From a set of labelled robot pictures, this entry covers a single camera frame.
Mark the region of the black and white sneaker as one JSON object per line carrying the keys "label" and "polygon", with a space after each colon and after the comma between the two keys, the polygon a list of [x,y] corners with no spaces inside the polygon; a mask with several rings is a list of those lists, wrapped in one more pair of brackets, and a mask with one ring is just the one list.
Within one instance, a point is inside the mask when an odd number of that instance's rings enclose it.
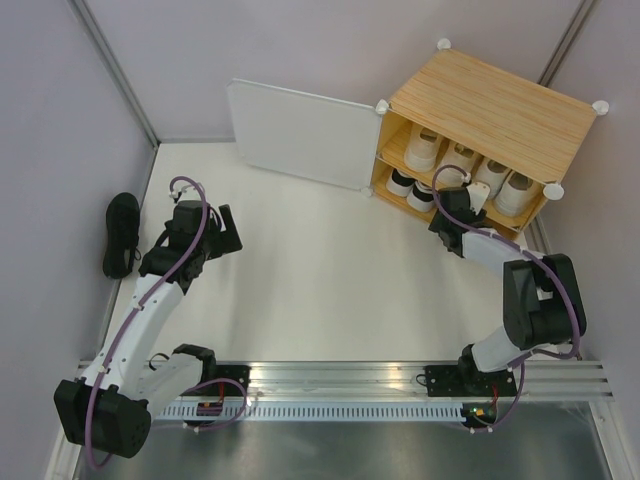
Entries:
{"label": "black and white sneaker", "polygon": [[432,188],[416,181],[406,197],[407,204],[414,210],[426,213],[435,206]]}

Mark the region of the white leather sneaker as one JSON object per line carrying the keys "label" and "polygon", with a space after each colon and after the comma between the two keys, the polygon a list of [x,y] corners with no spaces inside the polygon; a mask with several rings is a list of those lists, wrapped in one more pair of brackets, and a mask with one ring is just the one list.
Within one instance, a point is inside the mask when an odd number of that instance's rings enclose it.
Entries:
{"label": "white leather sneaker", "polygon": [[487,185],[490,189],[488,198],[493,199],[499,193],[510,172],[510,168],[484,157],[476,170],[474,181]]}
{"label": "white leather sneaker", "polygon": [[512,171],[494,198],[494,207],[502,215],[517,217],[528,208],[540,190],[540,183]]}

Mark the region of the beige lace sneaker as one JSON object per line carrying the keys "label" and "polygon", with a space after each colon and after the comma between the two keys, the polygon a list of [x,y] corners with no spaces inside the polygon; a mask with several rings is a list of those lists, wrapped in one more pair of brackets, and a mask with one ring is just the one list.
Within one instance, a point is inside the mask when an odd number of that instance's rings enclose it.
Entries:
{"label": "beige lace sneaker", "polygon": [[413,124],[409,143],[404,153],[404,163],[413,171],[427,172],[437,160],[444,137],[435,131]]}

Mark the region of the white translucent cabinet door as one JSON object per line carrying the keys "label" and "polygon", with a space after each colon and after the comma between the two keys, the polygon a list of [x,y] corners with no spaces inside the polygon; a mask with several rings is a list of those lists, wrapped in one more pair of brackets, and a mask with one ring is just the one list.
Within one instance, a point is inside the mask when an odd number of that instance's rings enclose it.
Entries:
{"label": "white translucent cabinet door", "polygon": [[370,186],[386,100],[369,106],[242,79],[226,90],[247,164],[351,190]]}

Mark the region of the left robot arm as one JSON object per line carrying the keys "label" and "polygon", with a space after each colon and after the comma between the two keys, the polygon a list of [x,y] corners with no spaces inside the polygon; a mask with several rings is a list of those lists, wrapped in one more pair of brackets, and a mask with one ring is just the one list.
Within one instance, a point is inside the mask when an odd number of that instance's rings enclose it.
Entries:
{"label": "left robot arm", "polygon": [[181,394],[206,396],[218,384],[213,350],[183,343],[151,373],[143,371],[161,330],[206,262],[243,245],[229,206],[176,204],[144,255],[119,330],[74,380],[63,380],[54,404],[72,444],[123,458],[142,448],[153,420]]}

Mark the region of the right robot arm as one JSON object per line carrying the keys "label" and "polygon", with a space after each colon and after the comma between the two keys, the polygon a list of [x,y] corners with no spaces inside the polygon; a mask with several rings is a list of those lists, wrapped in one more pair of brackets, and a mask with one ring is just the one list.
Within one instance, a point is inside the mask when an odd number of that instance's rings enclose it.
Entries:
{"label": "right robot arm", "polygon": [[454,365],[428,366],[431,397],[513,397],[514,366],[548,345],[577,346],[587,329],[571,259],[528,251],[489,228],[474,205],[474,188],[439,190],[429,226],[447,251],[485,265],[502,281],[502,324],[467,345]]}

